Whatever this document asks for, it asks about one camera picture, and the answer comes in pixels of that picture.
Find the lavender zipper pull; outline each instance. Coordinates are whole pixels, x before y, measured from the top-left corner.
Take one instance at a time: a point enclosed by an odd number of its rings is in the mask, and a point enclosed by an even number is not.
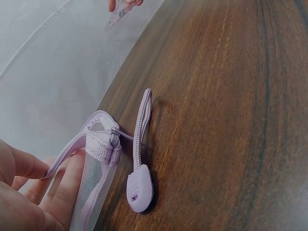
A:
[[[133,138],[134,171],[128,176],[126,196],[130,207],[140,213],[150,205],[154,190],[151,173],[146,165],[141,164],[141,141],[151,117],[152,90],[144,92],[139,108]]]

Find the zipper pull cord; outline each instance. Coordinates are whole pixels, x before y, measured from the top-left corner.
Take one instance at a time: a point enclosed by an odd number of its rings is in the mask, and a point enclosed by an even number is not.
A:
[[[146,89],[139,107],[133,139],[134,171],[141,166],[141,142],[152,111],[152,90]]]

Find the wooden table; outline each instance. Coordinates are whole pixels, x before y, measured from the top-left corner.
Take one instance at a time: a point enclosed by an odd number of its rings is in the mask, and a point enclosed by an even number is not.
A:
[[[97,230],[308,230],[308,0],[166,0],[99,109],[133,134],[146,88],[154,204],[123,140]]]

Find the white floor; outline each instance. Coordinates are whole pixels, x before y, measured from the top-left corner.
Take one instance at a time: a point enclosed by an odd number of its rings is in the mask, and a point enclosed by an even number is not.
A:
[[[105,32],[107,0],[0,2],[0,139],[54,156],[98,107],[163,0]]]

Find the zipper pull tab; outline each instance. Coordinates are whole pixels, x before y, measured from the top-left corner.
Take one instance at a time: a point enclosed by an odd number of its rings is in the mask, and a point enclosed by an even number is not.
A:
[[[153,194],[154,190],[149,168],[147,165],[141,165],[128,176],[127,201],[136,213],[140,213],[150,205]]]

